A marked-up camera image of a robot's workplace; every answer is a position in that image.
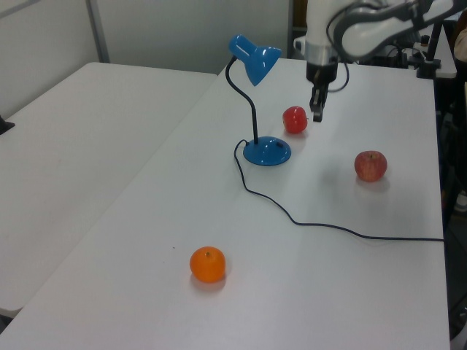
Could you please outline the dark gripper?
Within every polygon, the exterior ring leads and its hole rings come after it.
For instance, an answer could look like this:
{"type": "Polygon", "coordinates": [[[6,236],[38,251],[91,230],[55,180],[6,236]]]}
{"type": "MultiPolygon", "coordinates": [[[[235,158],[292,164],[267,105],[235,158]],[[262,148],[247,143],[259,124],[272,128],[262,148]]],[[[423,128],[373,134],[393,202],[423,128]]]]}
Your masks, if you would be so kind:
{"type": "Polygon", "coordinates": [[[314,86],[309,102],[310,110],[313,113],[313,121],[321,123],[323,120],[323,111],[328,96],[328,86],[337,76],[338,63],[327,64],[324,66],[312,63],[306,63],[306,78],[314,86]]]}

